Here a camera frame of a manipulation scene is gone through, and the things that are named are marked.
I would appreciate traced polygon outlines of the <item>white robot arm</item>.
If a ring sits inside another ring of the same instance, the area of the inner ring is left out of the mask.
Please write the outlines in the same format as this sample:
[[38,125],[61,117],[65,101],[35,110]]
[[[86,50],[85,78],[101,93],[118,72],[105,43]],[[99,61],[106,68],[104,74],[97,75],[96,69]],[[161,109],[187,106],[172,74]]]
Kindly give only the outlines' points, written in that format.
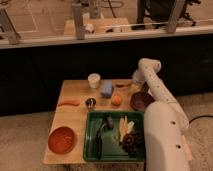
[[147,83],[154,98],[144,112],[146,171],[190,171],[182,136],[189,128],[183,108],[157,76],[161,62],[141,58],[132,75],[136,83]]

